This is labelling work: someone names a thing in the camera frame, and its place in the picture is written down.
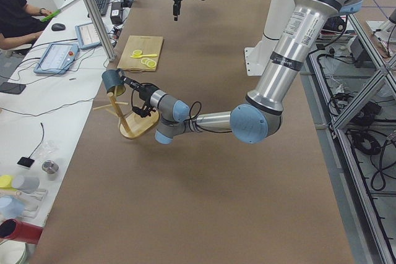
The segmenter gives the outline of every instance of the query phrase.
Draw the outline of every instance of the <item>computer mouse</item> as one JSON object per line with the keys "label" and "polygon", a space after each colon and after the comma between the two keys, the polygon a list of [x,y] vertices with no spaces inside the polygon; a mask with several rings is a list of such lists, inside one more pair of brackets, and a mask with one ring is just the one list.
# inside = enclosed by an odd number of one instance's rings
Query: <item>computer mouse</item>
{"label": "computer mouse", "polygon": [[61,23],[55,23],[51,26],[52,31],[62,31],[66,29],[66,26]]}

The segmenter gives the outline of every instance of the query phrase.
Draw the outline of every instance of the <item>red cup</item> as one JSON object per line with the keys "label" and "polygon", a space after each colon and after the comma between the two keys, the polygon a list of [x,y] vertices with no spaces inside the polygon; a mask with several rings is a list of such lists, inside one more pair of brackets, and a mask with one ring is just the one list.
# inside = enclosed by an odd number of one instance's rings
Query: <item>red cup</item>
{"label": "red cup", "polygon": [[43,228],[17,219],[7,219],[0,225],[0,238],[37,244]]}

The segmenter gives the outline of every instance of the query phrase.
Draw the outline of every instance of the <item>blue joint cap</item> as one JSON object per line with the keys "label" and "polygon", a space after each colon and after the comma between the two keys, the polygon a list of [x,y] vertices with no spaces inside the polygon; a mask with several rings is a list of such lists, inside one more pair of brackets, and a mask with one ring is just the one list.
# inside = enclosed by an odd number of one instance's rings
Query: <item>blue joint cap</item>
{"label": "blue joint cap", "polygon": [[163,145],[169,145],[173,138],[169,138],[165,135],[163,135],[161,132],[158,130],[155,131],[155,140],[158,141],[159,143],[162,143]]}
{"label": "blue joint cap", "polygon": [[176,101],[173,106],[173,119],[176,122],[183,122],[189,117],[190,108],[181,100]]}
{"label": "blue joint cap", "polygon": [[362,5],[363,5],[363,0],[353,4],[349,4],[347,6],[343,6],[341,7],[339,14],[340,15],[354,14],[355,12],[361,10]]}
{"label": "blue joint cap", "polygon": [[250,104],[241,104],[231,112],[230,126],[235,137],[245,143],[260,142],[268,135],[265,116]]}

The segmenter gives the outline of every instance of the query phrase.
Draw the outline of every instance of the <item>white table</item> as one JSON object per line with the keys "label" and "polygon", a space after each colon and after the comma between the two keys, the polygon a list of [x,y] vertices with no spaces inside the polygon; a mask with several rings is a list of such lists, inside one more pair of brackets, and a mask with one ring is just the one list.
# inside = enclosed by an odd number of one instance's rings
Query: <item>white table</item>
{"label": "white table", "polygon": [[[107,15],[102,18],[109,31],[113,28],[109,17],[110,8],[111,5]],[[76,38],[74,26],[90,22],[87,14],[83,0],[76,1],[52,19],[35,44]],[[63,23],[66,29],[53,32],[51,25],[54,23]],[[24,61],[33,57],[41,57],[47,46],[33,48]],[[0,113],[0,175],[36,176],[40,178],[40,188],[48,190],[37,216],[21,218],[23,221],[39,226],[45,225],[46,217],[51,210],[92,108],[92,102],[89,99],[97,94],[101,84],[101,74],[107,64],[107,56],[101,46],[80,51],[76,58],[77,61],[71,67],[71,71],[67,71],[64,75],[46,77],[45,79],[42,79],[45,76],[33,72],[35,61],[38,60],[27,61],[18,67],[11,77],[14,80],[18,79],[17,72],[28,67],[20,72],[20,79],[17,81],[17,83],[27,84],[26,89],[20,95],[0,93],[0,108],[29,114],[41,114],[64,104],[86,100],[86,102],[37,117],[24,116],[6,110]],[[35,162],[30,169],[27,169],[18,165],[17,162],[22,156],[28,157],[39,144],[42,136],[41,122],[44,125],[45,137],[32,156]],[[46,160],[53,160],[58,164],[59,171],[56,174],[49,175],[41,169],[42,163]]]}

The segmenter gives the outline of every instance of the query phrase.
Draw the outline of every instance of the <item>black shirt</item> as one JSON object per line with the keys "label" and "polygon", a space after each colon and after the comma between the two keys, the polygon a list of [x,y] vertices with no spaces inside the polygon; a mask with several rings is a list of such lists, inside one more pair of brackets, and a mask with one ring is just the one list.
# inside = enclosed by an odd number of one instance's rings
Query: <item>black shirt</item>
{"label": "black shirt", "polygon": [[0,0],[0,33],[7,37],[23,36],[45,29],[40,22],[24,11],[26,0]]}

